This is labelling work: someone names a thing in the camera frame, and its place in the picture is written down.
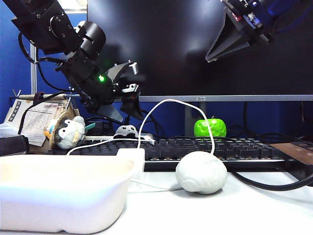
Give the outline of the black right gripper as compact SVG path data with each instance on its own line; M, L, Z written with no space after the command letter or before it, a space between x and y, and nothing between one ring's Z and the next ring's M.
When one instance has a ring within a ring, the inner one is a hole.
M207 62L217 61L253 43L268 45L279 15L278 0L223 0L223 23L209 48Z

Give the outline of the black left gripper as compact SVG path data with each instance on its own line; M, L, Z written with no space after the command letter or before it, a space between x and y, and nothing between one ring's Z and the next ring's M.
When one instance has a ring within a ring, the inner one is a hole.
M76 52L55 70L66 77L89 113L122 122L123 117L112 105L119 99L122 102L122 112L142 120L139 103L141 81L137 76L139 70L136 62L129 60L104 71L83 52Z

